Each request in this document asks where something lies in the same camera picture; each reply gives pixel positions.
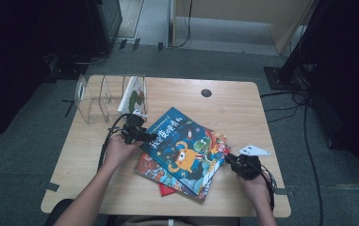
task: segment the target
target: forearm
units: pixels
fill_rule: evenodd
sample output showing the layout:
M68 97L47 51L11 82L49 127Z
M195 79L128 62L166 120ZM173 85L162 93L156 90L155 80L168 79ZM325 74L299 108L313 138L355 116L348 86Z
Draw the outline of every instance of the forearm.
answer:
M254 201L253 206L255 208L256 215L258 217L259 226L276 226L276 220L270 210L269 201L264 199Z
M114 172L115 169L101 167L90 183L61 215L56 225L93 225Z

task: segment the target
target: cartoon character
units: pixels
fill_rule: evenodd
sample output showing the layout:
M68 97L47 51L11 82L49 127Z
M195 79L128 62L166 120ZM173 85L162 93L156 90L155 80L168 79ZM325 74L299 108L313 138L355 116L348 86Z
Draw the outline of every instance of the cartoon character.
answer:
M196 142L194 142L194 144L193 144L194 150L199 153L208 152L210 146L211 146L211 138L210 137L204 137L202 139L199 139Z
M156 163L155 161L152 161L153 158L150 157L148 154L144 154L141 158L142 159L140 160L140 162L142 164L139 165L138 171L145 173L148 170L156 170L156 169L160 168L158 163Z
M139 108L139 106L143 103L143 101L144 101L144 93L141 90L139 90L139 93L133 90L129 98L129 106L128 106L129 112L131 113L134 112L136 108Z
M156 172L156 174L155 174L155 179L157 180L157 181L161 181L161 178L162 177L164 177L165 176L165 171L163 170L163 169L159 169L157 172Z
M174 157L177 168L173 168L171 164L168 165L168 170L171 172L177 172L178 170L186 170L190 173L194 170L194 163L196 161L202 161L203 155L197 153L194 150L188 149L188 145L184 141L179 141L176 146L181 146L177 156Z
M179 190L179 191L183 190L180 182L177 180L175 180L175 184L173 185L173 188L175 188L176 190Z
M230 153L230 150L224 144L224 141L226 141L225 135L208 130L205 130L205 134L211 139L208 151L212 154L213 158L215 158L217 153L221 153L218 156Z

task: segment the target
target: person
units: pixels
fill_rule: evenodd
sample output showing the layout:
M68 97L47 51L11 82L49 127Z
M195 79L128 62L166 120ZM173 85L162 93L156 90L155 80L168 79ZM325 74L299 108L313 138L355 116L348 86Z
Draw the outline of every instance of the person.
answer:
M68 207L62 211L54 225L94 225L112 175L142 143L142 141L135 141L132 144L125 144L121 135L113 136L107 144L103 165L76 199L69 202ZM259 225L276 225L270 210L269 193L264 179L261 176L251 181L239 176L237 178L253 203Z

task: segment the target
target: black equipment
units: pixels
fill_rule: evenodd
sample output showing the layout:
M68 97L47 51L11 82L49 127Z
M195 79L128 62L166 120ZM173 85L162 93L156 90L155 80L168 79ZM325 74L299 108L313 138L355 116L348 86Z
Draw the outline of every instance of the black equipment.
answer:
M44 10L45 31L62 72L77 62L109 54L122 23L119 0L52 0Z
M246 180L253 180L258 175L261 175L264 178L267 184L267 190L269 192L270 197L270 209L273 211L275 207L274 200L274 189L276 187L276 182L272 178L272 175L268 171L270 181L268 181L265 173L263 173L261 169L261 162L259 161L258 156L248 156L245 154L241 154L239 157L235 156L232 153L229 153L225 156L225 162L230 164L232 171L241 176Z
M302 74L327 130L328 146L346 148L359 158L359 1L318 1L286 64L265 69L269 84L291 84L295 71L305 65L314 65Z
M131 144L134 140L152 141L156 139L156 134L147 134L146 128L141 127L144 124L144 119L135 114L130 114L126 119L126 124L123 126L121 133L125 137L126 144Z
M117 123L123 118L126 117L126 122L123 125L122 129L117 127ZM126 144L131 144L136 140L140 141L152 141L156 139L156 134L147 134L146 128L141 127L144 124L145 120L136 114L123 114L121 115L112 125L111 128L108 129L108 134L106 136L105 143L103 144L102 152L100 153L100 159L99 159L99 167L97 170L99 170L104 162L104 157L106 155L106 146L108 145L108 141L111 139L112 135L115 134L118 131L121 131L124 142Z

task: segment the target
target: book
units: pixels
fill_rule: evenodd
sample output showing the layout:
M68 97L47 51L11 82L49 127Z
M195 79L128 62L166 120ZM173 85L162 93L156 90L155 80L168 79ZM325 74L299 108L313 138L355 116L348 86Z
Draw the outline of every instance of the book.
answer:
M158 183L158 187L159 187L159 192L161 193L161 196L171 195L176 192L176 190L173 189L172 187L166 186L162 183Z
M135 172L151 181L159 183L160 185L162 184L173 188L175 191L186 197L194 199L196 202L204 202L209 190L210 182L204 187L203 191L200 192L199 195L194 194L145 152L141 154L140 159L135 166Z
M144 77L131 76L121 98L118 112L120 114L134 113L137 110L145 115L145 80Z
M180 112L169 109L147 133L156 140L141 149L191 192L198 195L230 153L226 136L206 128Z

